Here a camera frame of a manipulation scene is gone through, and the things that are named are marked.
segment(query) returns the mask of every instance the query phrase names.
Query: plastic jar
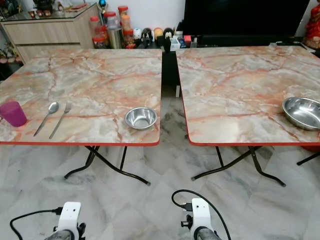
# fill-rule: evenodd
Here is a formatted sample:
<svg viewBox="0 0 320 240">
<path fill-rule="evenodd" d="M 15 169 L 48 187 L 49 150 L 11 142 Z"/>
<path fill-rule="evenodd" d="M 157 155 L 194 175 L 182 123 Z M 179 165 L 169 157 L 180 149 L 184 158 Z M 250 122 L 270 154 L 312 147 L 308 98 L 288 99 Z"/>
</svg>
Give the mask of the plastic jar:
<svg viewBox="0 0 320 240">
<path fill-rule="evenodd" d="M 93 45 L 95 49 L 106 49 L 105 38 L 102 35 L 94 36 L 92 38 Z"/>
<path fill-rule="evenodd" d="M 120 19 L 123 15 L 128 15 L 128 6 L 118 6 Z"/>
<path fill-rule="evenodd" d="M 130 22 L 130 16 L 128 15 L 122 15 L 121 17 L 121 23 L 122 23 L 122 28 L 125 31 L 131 30 L 131 22 Z"/>
<path fill-rule="evenodd" d="M 98 26 L 96 29 L 95 29 L 96 33 L 99 35 L 99 36 L 102 36 L 104 37 L 104 43 L 106 46 L 109 46 L 109 38 L 108 38 L 108 32 L 107 32 L 107 27 L 105 25 L 103 26 Z"/>
<path fill-rule="evenodd" d="M 123 40 L 124 40 L 124 45 L 127 46 L 130 45 L 135 45 L 135 38 L 134 38 L 134 30 L 123 30 Z"/>
<path fill-rule="evenodd" d="M 98 16 L 92 16 L 90 17 L 90 30 L 91 30 L 91 36 L 94 37 L 97 35 L 96 29 L 101 26 L 100 20 Z"/>
<path fill-rule="evenodd" d="M 105 18 L 107 18 L 107 26 L 110 29 L 116 29 L 118 26 L 116 13 L 114 11 L 107 11 L 103 14 Z"/>
</svg>

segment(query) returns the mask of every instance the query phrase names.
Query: wire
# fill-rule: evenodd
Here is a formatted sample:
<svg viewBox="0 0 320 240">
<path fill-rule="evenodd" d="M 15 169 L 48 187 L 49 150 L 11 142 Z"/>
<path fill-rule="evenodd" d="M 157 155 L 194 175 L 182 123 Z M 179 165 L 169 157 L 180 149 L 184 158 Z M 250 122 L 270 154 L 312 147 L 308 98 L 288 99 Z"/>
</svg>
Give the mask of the wire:
<svg viewBox="0 0 320 240">
<path fill-rule="evenodd" d="M 226 223 L 225 223 L 225 221 L 224 221 L 224 218 L 222 217 L 222 215 L 220 214 L 220 212 L 218 211 L 218 209 L 217 209 L 208 199 L 206 199 L 206 198 L 205 198 L 204 196 L 202 196 L 201 194 L 199 194 L 199 193 L 197 193 L 197 192 L 195 192 L 195 191 L 192 191 L 192 190 L 188 190 L 188 189 L 180 189 L 180 190 L 177 190 L 177 191 L 175 191 L 174 193 L 172 193 L 171 200 L 172 200 L 172 202 L 173 202 L 175 205 L 177 205 L 178 207 L 180 207 L 180 208 L 182 208 L 182 209 L 185 208 L 184 205 L 177 203 L 177 202 L 175 201 L 175 199 L 174 199 L 175 195 L 178 194 L 178 193 L 191 193 L 191 194 L 197 195 L 198 197 L 200 197 L 200 198 L 202 198 L 203 200 L 205 200 L 205 201 L 210 205 L 210 207 L 213 208 L 213 210 L 216 212 L 216 214 L 219 216 L 219 218 L 220 218 L 220 220 L 221 220 L 221 222 L 222 222 L 222 224 L 223 224 L 225 233 L 226 233 L 226 235 L 227 235 L 227 237 L 228 237 L 228 240 L 231 240 L 230 233 L 229 233 L 229 230 L 228 230 L 228 228 L 227 228 L 227 225 L 226 225 Z"/>
<path fill-rule="evenodd" d="M 40 214 L 40 213 L 55 213 L 56 215 L 60 215 L 62 212 L 62 207 L 58 207 L 56 209 L 50 209 L 50 210 L 40 210 L 40 211 L 34 211 L 34 212 L 30 212 L 21 216 L 17 216 L 14 219 L 12 219 L 10 221 L 10 227 L 12 229 L 12 231 L 14 231 L 14 233 L 17 235 L 17 237 L 19 238 L 19 240 L 23 240 L 22 236 L 20 235 L 20 233 L 18 232 L 18 230 L 14 227 L 14 221 L 18 220 L 18 219 L 22 219 L 25 217 L 28 217 L 30 215 L 34 215 L 34 214 Z"/>
</svg>

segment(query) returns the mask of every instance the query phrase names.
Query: black television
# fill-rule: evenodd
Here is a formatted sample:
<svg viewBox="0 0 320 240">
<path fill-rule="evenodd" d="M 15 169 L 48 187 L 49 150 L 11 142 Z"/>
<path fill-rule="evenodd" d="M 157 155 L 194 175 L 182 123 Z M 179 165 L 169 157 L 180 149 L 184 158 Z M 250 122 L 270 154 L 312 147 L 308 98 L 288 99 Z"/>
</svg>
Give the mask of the black television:
<svg viewBox="0 0 320 240">
<path fill-rule="evenodd" d="M 185 0 L 183 34 L 210 40 L 292 37 L 309 0 Z"/>
</svg>

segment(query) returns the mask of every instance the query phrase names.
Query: plastic cup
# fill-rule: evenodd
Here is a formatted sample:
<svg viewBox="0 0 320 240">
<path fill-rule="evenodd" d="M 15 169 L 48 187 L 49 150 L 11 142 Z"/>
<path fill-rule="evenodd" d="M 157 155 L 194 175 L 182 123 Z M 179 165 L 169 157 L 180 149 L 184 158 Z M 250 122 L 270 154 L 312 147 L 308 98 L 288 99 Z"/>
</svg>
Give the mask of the plastic cup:
<svg viewBox="0 0 320 240">
<path fill-rule="evenodd" d="M 27 122 L 26 115 L 17 101 L 9 101 L 0 106 L 0 116 L 14 127 Z"/>
</svg>

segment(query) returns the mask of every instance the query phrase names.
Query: black table leg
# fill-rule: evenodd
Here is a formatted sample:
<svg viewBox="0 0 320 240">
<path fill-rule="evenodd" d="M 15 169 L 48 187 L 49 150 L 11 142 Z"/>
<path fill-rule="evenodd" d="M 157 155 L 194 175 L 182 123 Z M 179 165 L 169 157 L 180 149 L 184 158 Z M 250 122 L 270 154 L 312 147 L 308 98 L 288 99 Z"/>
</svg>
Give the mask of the black table leg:
<svg viewBox="0 0 320 240">
<path fill-rule="evenodd" d="M 98 151 L 99 148 L 100 148 L 99 146 L 95 146 L 95 147 L 94 147 L 94 150 Z M 96 156 L 96 155 L 95 155 L 92 151 L 90 151 L 89 156 L 88 156 L 88 158 L 87 158 L 87 160 L 86 160 L 86 162 L 85 162 L 85 165 L 82 166 L 82 167 L 79 167 L 79 168 L 77 168 L 77 169 L 75 169 L 75 170 L 72 170 L 72 171 L 68 172 L 68 173 L 64 176 L 64 178 L 67 179 L 71 174 L 74 174 L 74 173 L 76 173 L 76 172 L 80 172 L 80 171 L 82 171 L 82 170 L 87 169 L 87 168 L 92 164 L 92 162 L 94 161 L 95 156 Z"/>
<path fill-rule="evenodd" d="M 262 176 L 264 176 L 266 178 L 270 178 L 270 179 L 273 179 L 273 180 L 277 181 L 282 187 L 285 187 L 286 184 L 283 181 L 281 181 L 279 178 L 277 178 L 275 176 L 272 176 L 270 174 L 267 174 L 267 173 L 262 171 L 261 166 L 260 166 L 260 164 L 258 162 L 254 147 L 253 146 L 249 146 L 249 150 L 250 150 L 250 153 L 251 153 L 251 156 L 252 156 L 252 159 L 253 159 L 253 163 L 254 163 L 255 169 L 258 171 L 258 173 L 260 173 Z"/>
<path fill-rule="evenodd" d="M 306 163 L 306 162 L 310 161 L 311 159 L 314 159 L 318 156 L 320 156 L 320 152 L 317 152 L 317 153 L 315 153 L 315 154 L 313 154 L 313 155 L 311 155 L 301 161 L 298 161 L 296 164 L 300 166 L 301 164 L 304 164 L 304 163 Z"/>
<path fill-rule="evenodd" d="M 104 156 L 102 156 L 99 152 L 98 152 L 98 149 L 99 147 L 92 147 L 92 146 L 85 146 L 87 149 L 89 149 L 90 151 L 90 154 L 89 154 L 89 157 L 86 161 L 86 164 L 85 166 L 83 167 L 80 167 L 78 169 L 75 169 L 75 170 L 72 170 L 70 171 L 69 173 L 67 173 L 64 178 L 68 178 L 71 174 L 73 173 L 76 173 L 76 172 L 79 172 L 81 170 L 84 170 L 86 168 L 88 168 L 90 166 L 90 164 L 92 163 L 93 159 L 95 156 L 97 156 L 101 161 L 103 161 L 105 164 L 107 164 L 111 169 L 113 169 L 114 171 L 120 173 L 120 174 L 123 174 L 123 175 L 126 175 L 128 177 L 131 177 L 131 178 L 134 178 L 134 179 L 137 179 L 141 182 L 143 182 L 144 184 L 150 186 L 150 182 L 143 179 L 142 177 L 140 176 L 137 176 L 135 174 L 132 174 L 132 173 L 128 173 L 126 171 L 123 171 L 122 168 L 124 166 L 124 162 L 125 162 L 125 158 L 126 158 L 126 152 L 127 152 L 127 146 L 124 147 L 124 151 L 123 151 L 123 155 L 122 155 L 122 160 L 121 160 L 121 165 L 120 165 L 120 169 L 117 168 L 116 166 L 114 166 L 111 162 L 109 162 Z"/>
<path fill-rule="evenodd" d="M 245 153 L 243 153 L 241 156 L 237 157 L 237 158 L 236 158 L 235 160 L 233 160 L 232 162 L 228 163 L 227 165 L 224 165 L 223 160 L 222 160 L 222 158 L 221 158 L 220 151 L 219 151 L 219 147 L 216 146 L 215 148 L 216 148 L 216 150 L 217 150 L 217 154 L 218 154 L 218 157 L 219 157 L 219 161 L 220 161 L 221 167 L 218 167 L 218 168 L 213 169 L 213 170 L 210 170 L 210 171 L 205 171 L 205 172 L 203 172 L 203 173 L 198 174 L 197 176 L 193 176 L 193 177 L 191 178 L 192 181 L 194 181 L 194 180 L 196 180 L 196 179 L 198 179 L 198 178 L 207 176 L 207 175 L 209 175 L 209 174 L 214 174 L 214 173 L 217 173 L 217 172 L 226 170 L 226 169 L 232 167 L 233 165 L 235 165 L 236 163 L 240 162 L 242 159 L 248 157 L 248 156 L 251 154 L 250 150 L 248 150 L 248 151 L 246 151 Z M 253 148 L 254 148 L 254 150 L 258 150 L 259 148 L 261 148 L 261 146 L 254 146 Z"/>
</svg>

